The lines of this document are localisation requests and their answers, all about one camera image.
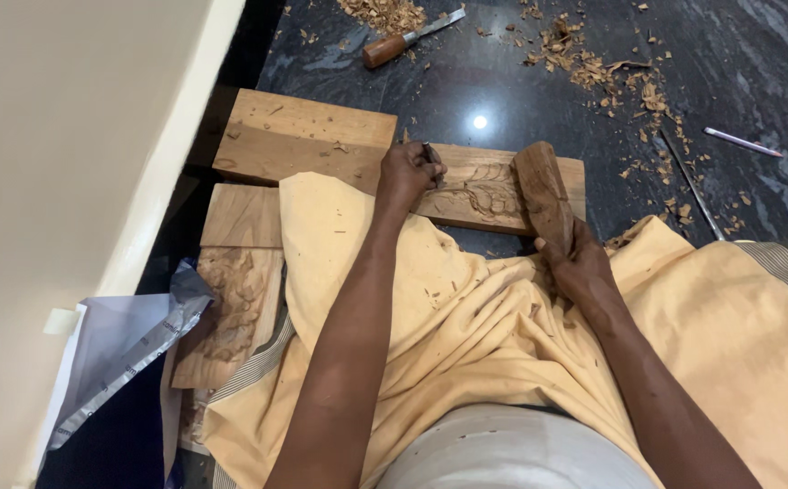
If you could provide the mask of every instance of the metal rod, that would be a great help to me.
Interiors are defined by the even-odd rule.
[[[759,144],[751,143],[750,141],[745,141],[744,139],[736,138],[735,136],[730,136],[725,132],[721,132],[717,129],[712,129],[710,127],[706,127],[703,129],[705,134],[710,136],[714,136],[720,139],[726,139],[730,143],[738,144],[739,146],[743,146],[749,150],[759,151],[760,153],[765,153],[767,155],[771,155],[773,157],[783,158],[783,154],[776,150],[770,150],[765,146],[760,146]]]
[[[690,190],[693,191],[693,197],[696,198],[696,203],[699,205],[699,209],[702,211],[702,215],[705,217],[705,220],[708,221],[708,226],[711,227],[711,230],[714,231],[714,238],[717,241],[726,241],[726,236],[723,235],[723,232],[717,227],[717,224],[714,222],[714,217],[711,215],[711,212],[708,210],[708,206],[705,204],[704,198],[699,195],[699,191],[696,190],[696,184],[693,183],[693,179],[690,178],[690,173],[687,173],[687,169],[683,167],[683,161],[681,157],[678,155],[675,146],[672,145],[671,139],[669,135],[665,133],[663,128],[660,128],[660,134],[663,135],[663,139],[666,142],[666,146],[668,146],[669,150],[671,151],[671,156],[675,157],[675,161],[677,161],[677,167],[681,169],[683,173],[683,177],[687,179],[687,183],[690,184]]]

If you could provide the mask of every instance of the chisel handle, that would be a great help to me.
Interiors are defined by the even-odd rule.
[[[379,39],[364,47],[364,66],[376,68],[380,64],[391,60],[406,49],[406,39],[400,34]]]

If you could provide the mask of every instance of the forearm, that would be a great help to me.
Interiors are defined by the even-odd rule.
[[[642,454],[668,489],[759,483],[636,327],[623,299],[606,300],[588,321],[624,398]]]
[[[374,215],[324,322],[266,487],[357,486],[388,353],[404,219],[385,210]]]

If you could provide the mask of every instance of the person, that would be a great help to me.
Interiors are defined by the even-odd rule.
[[[398,236],[434,177],[447,171],[421,143],[381,163],[370,228],[331,307],[267,489],[357,488],[385,367]],[[596,333],[644,458],[668,489],[760,487],[736,451],[677,383],[636,327],[610,262],[575,219],[572,253],[536,239],[558,289]],[[453,443],[458,435],[471,443]],[[447,414],[389,467],[378,487],[654,487],[636,462],[574,419],[518,406]]]

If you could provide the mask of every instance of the hand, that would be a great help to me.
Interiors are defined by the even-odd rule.
[[[433,161],[424,155],[421,142],[393,144],[382,158],[382,172],[376,191],[376,214],[389,212],[406,218],[425,191],[437,188],[434,177],[448,172],[435,150]]]
[[[593,238],[587,223],[575,217],[572,223],[572,257],[567,257],[559,247],[544,239],[536,238],[536,249],[551,266],[559,290],[566,295],[588,321],[626,308],[617,290],[611,263],[605,248]]]

